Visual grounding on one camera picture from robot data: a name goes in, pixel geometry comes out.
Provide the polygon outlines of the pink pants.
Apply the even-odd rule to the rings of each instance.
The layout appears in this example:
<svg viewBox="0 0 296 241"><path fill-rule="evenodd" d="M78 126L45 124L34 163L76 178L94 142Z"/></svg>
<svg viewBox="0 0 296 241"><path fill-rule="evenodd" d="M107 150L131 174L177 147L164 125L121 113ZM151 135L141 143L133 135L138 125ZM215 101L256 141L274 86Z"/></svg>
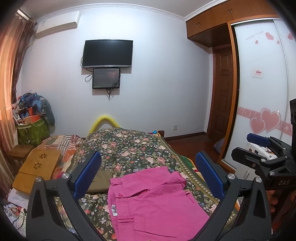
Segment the pink pants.
<svg viewBox="0 0 296 241"><path fill-rule="evenodd" d="M112 178L108 208L117 240L191 240L208 214L166 166Z"/></svg>

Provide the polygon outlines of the striped curtain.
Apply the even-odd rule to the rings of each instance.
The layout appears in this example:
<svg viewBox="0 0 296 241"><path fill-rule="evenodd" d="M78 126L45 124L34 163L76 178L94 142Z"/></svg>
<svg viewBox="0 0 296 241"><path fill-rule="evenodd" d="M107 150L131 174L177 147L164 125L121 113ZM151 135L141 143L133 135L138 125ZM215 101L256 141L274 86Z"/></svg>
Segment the striped curtain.
<svg viewBox="0 0 296 241"><path fill-rule="evenodd" d="M10 188L15 172L8 151L18 142L12 104L16 102L16 84L35 26L36 18L25 20L16 14L1 31L1 190L4 192Z"/></svg>

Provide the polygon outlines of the pile of clothes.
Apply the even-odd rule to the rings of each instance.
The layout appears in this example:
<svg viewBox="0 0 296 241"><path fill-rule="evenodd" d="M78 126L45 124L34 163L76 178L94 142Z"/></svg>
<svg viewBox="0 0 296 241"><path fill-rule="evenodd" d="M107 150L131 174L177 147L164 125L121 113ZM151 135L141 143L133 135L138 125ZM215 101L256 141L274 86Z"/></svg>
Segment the pile of clothes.
<svg viewBox="0 0 296 241"><path fill-rule="evenodd" d="M33 115L44 118L49 126L55 125L55 118L50 103L45 97L38 95L36 92L23 94L13 104L13 108L22 120L30 116L29 110L31 109Z"/></svg>

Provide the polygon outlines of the green storage bag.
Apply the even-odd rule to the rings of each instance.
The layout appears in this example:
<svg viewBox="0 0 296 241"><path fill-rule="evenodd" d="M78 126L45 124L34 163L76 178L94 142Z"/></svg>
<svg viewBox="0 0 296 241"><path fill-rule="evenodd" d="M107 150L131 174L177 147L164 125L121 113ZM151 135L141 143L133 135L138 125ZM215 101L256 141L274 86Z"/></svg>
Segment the green storage bag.
<svg viewBox="0 0 296 241"><path fill-rule="evenodd" d="M49 127L44 118L27 125L16 127L19 145L38 146L41 142L50 137Z"/></svg>

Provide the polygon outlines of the white air conditioner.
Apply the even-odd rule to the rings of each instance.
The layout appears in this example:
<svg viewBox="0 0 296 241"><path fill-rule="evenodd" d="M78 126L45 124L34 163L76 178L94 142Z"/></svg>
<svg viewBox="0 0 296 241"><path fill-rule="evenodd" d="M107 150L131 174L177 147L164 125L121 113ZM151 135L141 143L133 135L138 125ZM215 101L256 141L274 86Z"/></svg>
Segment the white air conditioner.
<svg viewBox="0 0 296 241"><path fill-rule="evenodd" d="M36 30L37 39L77 28L80 16L79 11L73 11L40 21Z"/></svg>

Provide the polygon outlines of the wall mounted black television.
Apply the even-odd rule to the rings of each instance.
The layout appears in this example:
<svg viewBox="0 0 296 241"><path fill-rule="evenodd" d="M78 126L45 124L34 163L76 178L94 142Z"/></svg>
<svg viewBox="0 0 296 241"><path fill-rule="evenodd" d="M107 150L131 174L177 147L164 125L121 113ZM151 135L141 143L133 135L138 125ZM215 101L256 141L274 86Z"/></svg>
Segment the wall mounted black television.
<svg viewBox="0 0 296 241"><path fill-rule="evenodd" d="M133 40L86 40L82 68L131 67Z"/></svg>

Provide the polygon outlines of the olive green folded pants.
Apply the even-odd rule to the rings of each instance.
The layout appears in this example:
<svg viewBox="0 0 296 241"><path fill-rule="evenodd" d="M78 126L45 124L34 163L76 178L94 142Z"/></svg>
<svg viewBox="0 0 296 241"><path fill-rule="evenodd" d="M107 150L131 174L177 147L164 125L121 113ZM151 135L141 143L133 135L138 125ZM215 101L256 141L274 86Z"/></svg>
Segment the olive green folded pants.
<svg viewBox="0 0 296 241"><path fill-rule="evenodd" d="M91 182L87 193L107 193L110 186L111 178L112 173L109 169L99 169L93 181Z"/></svg>

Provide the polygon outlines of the wooden upper cabinets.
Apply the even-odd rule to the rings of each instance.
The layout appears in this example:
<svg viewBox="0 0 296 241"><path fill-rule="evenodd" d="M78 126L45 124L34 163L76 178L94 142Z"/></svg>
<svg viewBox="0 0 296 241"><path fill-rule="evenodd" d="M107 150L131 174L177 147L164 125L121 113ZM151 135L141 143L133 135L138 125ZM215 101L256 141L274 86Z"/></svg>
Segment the wooden upper cabinets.
<svg viewBox="0 0 296 241"><path fill-rule="evenodd" d="M230 44L227 23L277 16L267 1L226 1L186 21L187 38L208 48Z"/></svg>

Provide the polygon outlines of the yellow foam bed rail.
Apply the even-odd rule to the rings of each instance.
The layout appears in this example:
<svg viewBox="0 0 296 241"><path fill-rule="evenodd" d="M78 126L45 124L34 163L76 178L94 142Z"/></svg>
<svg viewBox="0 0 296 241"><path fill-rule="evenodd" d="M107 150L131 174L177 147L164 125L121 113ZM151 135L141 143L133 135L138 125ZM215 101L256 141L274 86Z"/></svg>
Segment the yellow foam bed rail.
<svg viewBox="0 0 296 241"><path fill-rule="evenodd" d="M120 127L120 125L112 117L108 115L102 115L93 123L89 133L96 132L105 123L109 124L113 128Z"/></svg>

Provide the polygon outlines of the wooden door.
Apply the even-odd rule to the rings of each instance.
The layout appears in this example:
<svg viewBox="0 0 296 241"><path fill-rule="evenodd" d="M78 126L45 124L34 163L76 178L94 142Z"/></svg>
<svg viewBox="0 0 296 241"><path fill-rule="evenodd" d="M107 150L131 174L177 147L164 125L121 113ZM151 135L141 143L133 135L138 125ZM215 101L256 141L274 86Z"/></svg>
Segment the wooden door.
<svg viewBox="0 0 296 241"><path fill-rule="evenodd" d="M213 51L213 89L207 136L214 142L225 137L230 118L233 89L231 46Z"/></svg>

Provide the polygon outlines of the floral bedspread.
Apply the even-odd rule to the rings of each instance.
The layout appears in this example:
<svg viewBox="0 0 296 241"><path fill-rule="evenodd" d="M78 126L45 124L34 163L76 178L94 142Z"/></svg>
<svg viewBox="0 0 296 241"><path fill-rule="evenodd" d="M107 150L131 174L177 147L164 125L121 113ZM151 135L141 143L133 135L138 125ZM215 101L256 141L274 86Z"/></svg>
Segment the floral bedspread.
<svg viewBox="0 0 296 241"><path fill-rule="evenodd" d="M53 179L63 172L72 173L77 164L86 159L90 151L96 150L102 156L100 171L108 170L111 178L119 178L147 168L167 166L169 171L178 171L186 180L185 190L197 200L203 212L211 216L219 200L208 189L201 173L187 157L177 154L160 134L145 133L124 128L106 128L91 132L86 139L71 136L70 143L62 151L74 151L59 164ZM107 207L107 192L95 191L85 194L79 201L91 223L106 240L116 240L115 230Z"/></svg>

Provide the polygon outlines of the wooden lap tray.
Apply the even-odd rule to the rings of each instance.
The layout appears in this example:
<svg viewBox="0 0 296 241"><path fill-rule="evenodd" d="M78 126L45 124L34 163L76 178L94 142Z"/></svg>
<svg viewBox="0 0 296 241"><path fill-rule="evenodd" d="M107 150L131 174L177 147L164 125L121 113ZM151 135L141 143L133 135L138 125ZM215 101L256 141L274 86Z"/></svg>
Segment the wooden lap tray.
<svg viewBox="0 0 296 241"><path fill-rule="evenodd" d="M30 194L36 177L50 180L61 156L61 150L33 149L18 171L12 187Z"/></svg>

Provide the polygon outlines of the white device box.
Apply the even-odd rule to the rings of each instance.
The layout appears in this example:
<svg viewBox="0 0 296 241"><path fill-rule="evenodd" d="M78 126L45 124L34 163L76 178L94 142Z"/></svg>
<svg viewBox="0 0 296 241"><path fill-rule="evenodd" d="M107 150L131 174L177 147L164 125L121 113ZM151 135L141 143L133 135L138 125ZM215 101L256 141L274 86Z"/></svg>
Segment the white device box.
<svg viewBox="0 0 296 241"><path fill-rule="evenodd" d="M269 148L267 147L262 147L259 146L257 144L253 144L253 143L248 143L246 145L246 149L250 152L253 152L255 154L258 154L260 156L265 157L268 160L272 160L277 158L277 156L274 154L274 152L272 152Z"/></svg>

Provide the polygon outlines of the small black wall monitor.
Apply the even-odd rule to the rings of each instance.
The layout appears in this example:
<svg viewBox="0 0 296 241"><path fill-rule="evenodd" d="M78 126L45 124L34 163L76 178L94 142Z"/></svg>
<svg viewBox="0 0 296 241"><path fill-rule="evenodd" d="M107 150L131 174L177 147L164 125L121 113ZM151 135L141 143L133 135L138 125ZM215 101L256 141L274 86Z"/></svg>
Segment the small black wall monitor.
<svg viewBox="0 0 296 241"><path fill-rule="evenodd" d="M92 76L93 89L113 89L120 87L121 72L119 68L94 68Z"/></svg>

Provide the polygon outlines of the wooden stool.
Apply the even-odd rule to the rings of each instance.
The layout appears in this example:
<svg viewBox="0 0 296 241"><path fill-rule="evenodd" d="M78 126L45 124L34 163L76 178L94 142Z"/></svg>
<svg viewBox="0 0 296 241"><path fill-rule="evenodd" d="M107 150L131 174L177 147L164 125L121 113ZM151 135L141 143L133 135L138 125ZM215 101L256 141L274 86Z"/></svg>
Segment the wooden stool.
<svg viewBox="0 0 296 241"><path fill-rule="evenodd" d="M32 145L16 145L10 151L8 151L8 156L12 160L21 161L22 163L26 161L30 152L34 149Z"/></svg>

